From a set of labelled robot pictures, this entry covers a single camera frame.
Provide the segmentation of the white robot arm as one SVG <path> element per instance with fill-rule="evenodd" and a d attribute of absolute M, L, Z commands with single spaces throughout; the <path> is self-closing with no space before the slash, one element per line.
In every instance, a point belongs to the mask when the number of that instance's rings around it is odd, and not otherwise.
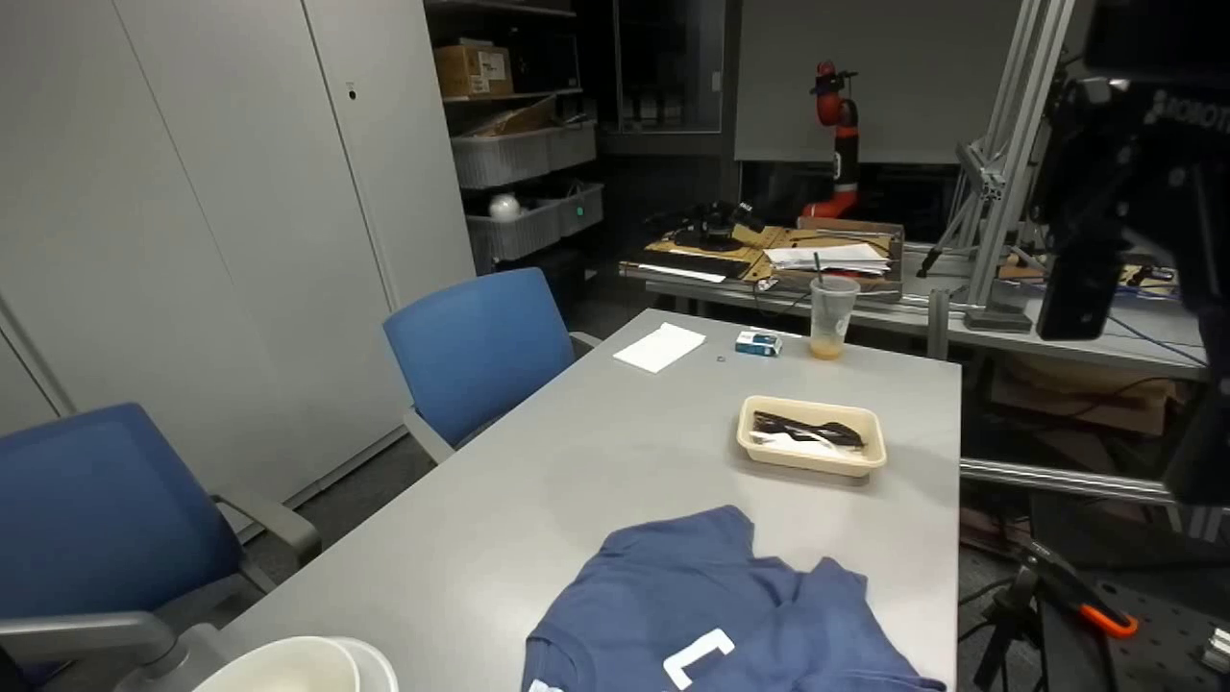
<path fill-rule="evenodd" d="M 1098 338 L 1126 246 L 1163 248 L 1203 342 L 1203 395 L 1163 489 L 1230 503 L 1230 0 L 1096 0 L 1044 124 L 1038 335 Z"/>

